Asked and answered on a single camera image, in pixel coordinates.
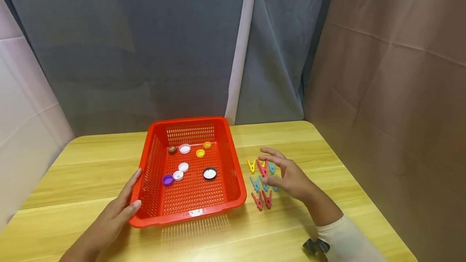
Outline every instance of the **yellow clothespin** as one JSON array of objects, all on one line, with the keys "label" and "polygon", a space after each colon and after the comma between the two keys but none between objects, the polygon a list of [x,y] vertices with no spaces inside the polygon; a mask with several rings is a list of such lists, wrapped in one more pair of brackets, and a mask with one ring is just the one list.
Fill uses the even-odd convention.
[{"label": "yellow clothespin", "polygon": [[254,159],[254,161],[249,162],[248,160],[248,166],[249,166],[249,171],[251,171],[251,174],[254,174],[254,171],[255,171],[255,164],[256,164],[256,160]]}]

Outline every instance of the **basket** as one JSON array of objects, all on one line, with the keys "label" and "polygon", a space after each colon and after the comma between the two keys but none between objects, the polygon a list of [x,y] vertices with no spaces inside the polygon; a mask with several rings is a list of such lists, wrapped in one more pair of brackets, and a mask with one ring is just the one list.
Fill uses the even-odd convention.
[{"label": "basket", "polygon": [[[203,158],[196,151],[204,142],[212,146]],[[169,146],[190,144],[188,154],[169,154]],[[180,181],[165,187],[162,177],[189,163]],[[158,121],[147,131],[139,167],[142,176],[136,182],[131,202],[140,199],[142,206],[129,223],[135,228],[160,226],[199,216],[224,212],[242,205],[246,188],[239,167],[230,128],[225,118],[183,118]],[[203,178],[203,170],[213,167],[217,176]]]}]

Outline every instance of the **plastic clothespin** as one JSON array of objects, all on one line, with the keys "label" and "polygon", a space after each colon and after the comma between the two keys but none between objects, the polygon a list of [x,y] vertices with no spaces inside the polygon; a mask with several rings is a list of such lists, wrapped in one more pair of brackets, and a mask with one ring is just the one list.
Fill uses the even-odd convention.
[{"label": "plastic clothespin", "polygon": [[252,186],[254,186],[254,190],[256,192],[259,192],[259,177],[257,177],[257,182],[254,182],[254,180],[252,180],[252,176],[249,176],[249,179],[251,179],[251,183]]},{"label": "plastic clothespin", "polygon": [[251,164],[251,162],[249,162],[249,160],[248,160],[249,171],[251,171],[251,174],[254,174],[254,172],[256,171],[255,162],[256,162],[256,160],[254,159],[252,161],[252,164]]},{"label": "plastic clothespin", "polygon": [[263,196],[264,196],[264,201],[265,201],[265,206],[267,209],[270,209],[272,207],[272,191],[269,193],[269,197],[265,195],[265,191],[261,191]]},{"label": "plastic clothespin", "polygon": [[269,191],[269,186],[264,184],[264,182],[262,181],[262,176],[259,176],[259,179],[261,180],[261,183],[263,184],[263,188],[265,191]]},{"label": "plastic clothespin", "polygon": [[256,203],[257,208],[259,210],[262,210],[262,195],[261,195],[261,193],[259,192],[259,199],[256,198],[256,196],[254,195],[254,192],[251,192],[251,195],[252,195],[252,198],[254,198],[254,202]]},{"label": "plastic clothespin", "polygon": [[269,163],[269,170],[270,170],[270,174],[274,174],[275,173],[275,164],[273,164],[272,162],[267,162]]},{"label": "plastic clothespin", "polygon": [[256,160],[257,168],[259,169],[259,172],[261,173],[262,177],[267,176],[267,167],[262,167],[261,166],[261,161]]}]

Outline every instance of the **table surface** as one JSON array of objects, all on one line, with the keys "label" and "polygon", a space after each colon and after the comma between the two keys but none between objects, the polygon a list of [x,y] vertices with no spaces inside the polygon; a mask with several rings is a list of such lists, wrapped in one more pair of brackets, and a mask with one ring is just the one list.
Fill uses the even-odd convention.
[{"label": "table surface", "polygon": [[[302,203],[273,192],[257,210],[246,160],[260,146],[293,159],[389,261],[416,261],[315,127],[305,121],[231,127],[248,197],[216,216],[165,227],[123,228],[102,261],[324,261],[302,244],[316,228]],[[58,261],[139,165],[145,133],[70,142],[0,236],[0,261]]]}]

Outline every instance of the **left hand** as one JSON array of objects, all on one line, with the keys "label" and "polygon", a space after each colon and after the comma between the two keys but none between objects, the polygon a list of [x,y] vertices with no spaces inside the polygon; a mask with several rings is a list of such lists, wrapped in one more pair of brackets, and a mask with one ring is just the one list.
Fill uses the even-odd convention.
[{"label": "left hand", "polygon": [[141,207],[141,200],[129,204],[133,186],[141,172],[139,168],[131,176],[117,198],[105,207],[92,225],[67,250],[61,261],[95,261],[99,253],[116,240],[123,226]]}]

